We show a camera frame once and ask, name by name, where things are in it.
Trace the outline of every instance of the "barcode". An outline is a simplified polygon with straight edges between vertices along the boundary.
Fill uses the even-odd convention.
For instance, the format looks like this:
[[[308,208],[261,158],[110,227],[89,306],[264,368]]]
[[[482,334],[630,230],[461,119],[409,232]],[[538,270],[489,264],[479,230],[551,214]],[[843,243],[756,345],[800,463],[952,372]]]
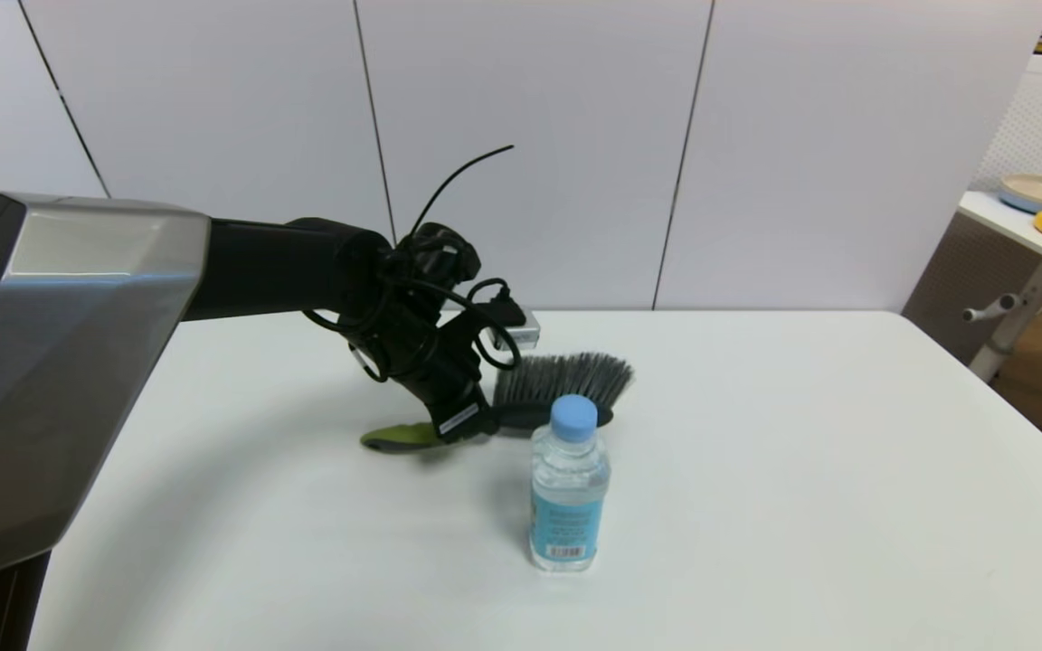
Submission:
[[[547,545],[545,551],[545,555],[550,558],[579,558],[587,554],[587,549],[585,547],[557,547],[556,545]]]

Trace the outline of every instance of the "bottle label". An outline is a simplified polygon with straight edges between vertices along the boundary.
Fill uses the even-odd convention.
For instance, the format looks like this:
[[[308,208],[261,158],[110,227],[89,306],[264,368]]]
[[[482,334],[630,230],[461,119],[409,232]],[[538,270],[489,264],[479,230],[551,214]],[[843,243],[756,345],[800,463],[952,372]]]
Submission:
[[[532,548],[549,560],[584,560],[597,551],[600,503],[554,504],[532,492]]]

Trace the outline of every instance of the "clear plastic bottle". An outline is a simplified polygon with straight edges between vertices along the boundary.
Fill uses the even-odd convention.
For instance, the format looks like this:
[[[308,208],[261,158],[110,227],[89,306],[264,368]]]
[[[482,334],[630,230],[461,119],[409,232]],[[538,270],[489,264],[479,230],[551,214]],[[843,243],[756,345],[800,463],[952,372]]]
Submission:
[[[596,431],[594,403],[567,395],[553,402],[550,424],[534,432],[529,552],[547,572],[582,572],[596,556],[611,474]]]

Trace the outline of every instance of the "brush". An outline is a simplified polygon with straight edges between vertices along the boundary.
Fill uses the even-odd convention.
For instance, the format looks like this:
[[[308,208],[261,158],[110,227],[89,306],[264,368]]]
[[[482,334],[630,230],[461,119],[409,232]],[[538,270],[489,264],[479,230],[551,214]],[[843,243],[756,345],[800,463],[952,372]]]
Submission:
[[[554,400],[577,394],[597,405],[600,427],[614,419],[614,404],[631,380],[634,368],[612,354],[530,355],[516,370],[497,372],[493,416],[501,428],[531,431],[549,424]]]
[[[634,369],[611,354],[523,357],[516,370],[497,372],[493,407],[480,421],[480,432],[529,435],[534,429],[549,424],[553,401],[567,394],[584,395],[593,401],[600,427],[614,419],[614,404],[632,380]],[[375,429],[359,442],[376,452],[406,454],[451,448],[465,441],[444,442],[437,435],[433,424],[416,423]]]

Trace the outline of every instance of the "gray bristles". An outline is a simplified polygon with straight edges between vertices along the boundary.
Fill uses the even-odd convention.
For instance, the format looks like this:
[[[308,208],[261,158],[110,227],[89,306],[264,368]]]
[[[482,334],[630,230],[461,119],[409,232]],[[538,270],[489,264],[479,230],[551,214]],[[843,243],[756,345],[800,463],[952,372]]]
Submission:
[[[613,408],[632,379],[634,368],[611,354],[530,355],[518,370],[497,374],[493,404],[553,403],[578,394],[597,407]]]

